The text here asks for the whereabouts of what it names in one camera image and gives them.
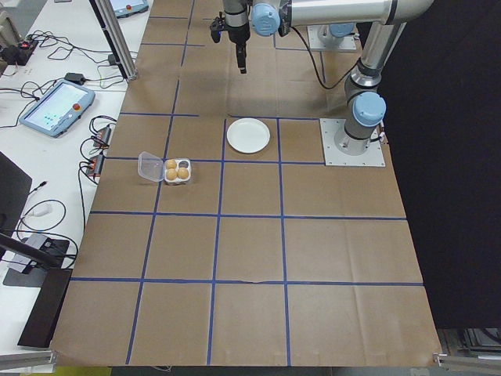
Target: white table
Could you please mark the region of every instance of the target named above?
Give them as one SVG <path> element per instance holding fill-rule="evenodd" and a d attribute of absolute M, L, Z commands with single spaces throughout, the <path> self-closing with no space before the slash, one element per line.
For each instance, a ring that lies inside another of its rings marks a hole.
<path fill-rule="evenodd" d="M 131 51 L 139 51 L 142 34 L 146 27 L 150 12 L 141 13 L 119 23 Z M 68 3 L 54 3 L 48 0 L 36 19 L 30 32 L 36 30 L 52 31 L 55 35 L 65 36 L 80 47 L 95 50 L 109 50 L 106 39 L 88 0 L 73 0 Z M 66 72 L 82 73 L 87 78 L 99 78 L 96 64 L 79 52 L 73 52 L 71 57 L 63 61 L 48 60 L 47 55 L 56 47 L 37 49 L 28 65 L 19 67 L 12 77 L 2 76 L 0 87 L 20 88 L 26 81 L 35 81 L 39 85 L 51 79 L 59 78 Z M 106 54 L 92 54 L 94 57 Z M 11 74 L 14 67 L 5 72 Z M 118 69 L 104 68 L 106 77 L 120 74 Z M 83 235 L 81 201 L 77 180 L 78 162 L 82 160 L 78 150 L 81 142 L 91 133 L 88 123 L 91 118 L 105 114 L 117 118 L 125 97 L 127 84 L 114 85 L 109 89 L 101 89 L 99 83 L 86 84 L 96 91 L 95 102 L 82 115 L 67 133 L 57 139 L 45 136 L 23 125 L 15 128 L 0 129 L 0 150 L 33 179 L 32 187 L 42 181 L 48 184 L 32 194 L 26 208 L 46 199 L 57 199 L 67 206 L 67 216 L 52 232 L 61 233 L 80 244 Z M 18 113 L 26 105 L 28 99 L 22 99 L 14 93 L 0 94 L 0 126 L 12 125 Z M 105 126 L 108 121 L 96 121 L 96 127 Z M 87 143 L 84 152 L 92 149 L 92 143 Z M 86 214 L 90 211 L 96 187 L 82 176 L 82 188 L 85 198 Z M 40 218 L 33 218 L 30 224 L 35 227 L 50 226 L 60 218 L 59 207 Z M 69 253 L 74 252 L 73 245 Z M 4 259 L 12 254 L 7 252 Z M 6 263 L 0 262 L 0 280 L 6 273 Z M 39 289 L 32 287 L 0 286 L 0 355 L 29 352 L 17 346 L 24 324 L 29 317 Z M 12 372 L 50 372 L 52 366 L 37 366 L 28 369 L 12 370 Z"/>

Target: black backdrop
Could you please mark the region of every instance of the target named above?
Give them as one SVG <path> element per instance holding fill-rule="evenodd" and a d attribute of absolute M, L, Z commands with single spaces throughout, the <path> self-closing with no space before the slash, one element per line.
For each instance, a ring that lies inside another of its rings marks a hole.
<path fill-rule="evenodd" d="M 439 328 L 501 327 L 500 86 L 497 0 L 435 0 L 383 71 L 393 163 Z"/>

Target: blue joint cap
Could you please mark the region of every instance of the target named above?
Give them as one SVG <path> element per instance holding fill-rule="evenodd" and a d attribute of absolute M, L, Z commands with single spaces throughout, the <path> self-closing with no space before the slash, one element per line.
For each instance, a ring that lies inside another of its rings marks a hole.
<path fill-rule="evenodd" d="M 353 117 L 362 126 L 372 128 L 383 120 L 386 102 L 376 92 L 364 92 L 355 98 Z"/>
<path fill-rule="evenodd" d="M 280 16 L 270 4 L 261 2 L 252 7 L 252 26 L 256 33 L 269 37 L 279 30 Z"/>
<path fill-rule="evenodd" d="M 329 25 L 330 34 L 336 38 L 343 38 L 349 35 L 355 28 L 354 23 L 332 23 Z"/>

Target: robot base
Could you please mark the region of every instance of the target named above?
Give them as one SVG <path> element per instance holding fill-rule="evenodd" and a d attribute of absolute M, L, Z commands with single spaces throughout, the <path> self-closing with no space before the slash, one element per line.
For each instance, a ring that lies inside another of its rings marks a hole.
<path fill-rule="evenodd" d="M 383 151 L 379 141 L 370 143 L 366 152 L 361 155 L 351 156 L 340 151 L 334 143 L 334 135 L 340 127 L 344 127 L 344 119 L 320 119 L 322 132 L 323 155 L 326 166 L 341 167 L 385 167 Z M 372 138 L 377 138 L 374 131 Z"/>
<path fill-rule="evenodd" d="M 308 40 L 312 51 L 356 52 L 357 46 L 352 36 L 342 38 L 339 45 L 326 46 L 319 39 L 319 29 L 322 25 L 308 26 Z"/>

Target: brown egg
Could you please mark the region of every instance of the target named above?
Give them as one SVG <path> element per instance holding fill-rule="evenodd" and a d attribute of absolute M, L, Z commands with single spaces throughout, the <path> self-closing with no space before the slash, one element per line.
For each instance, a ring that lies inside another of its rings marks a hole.
<path fill-rule="evenodd" d="M 167 180 L 175 180 L 175 178 L 178 177 L 178 172 L 173 169 L 173 168 L 169 168 L 167 170 Z"/>
<path fill-rule="evenodd" d="M 188 176 L 189 176 L 189 171 L 188 171 L 188 168 L 181 167 L 181 168 L 178 170 L 178 177 L 179 177 L 180 179 L 188 179 Z"/>
<path fill-rule="evenodd" d="M 175 162 L 174 159 L 169 159 L 167 161 L 167 168 L 176 168 L 178 167 L 178 164 Z"/>

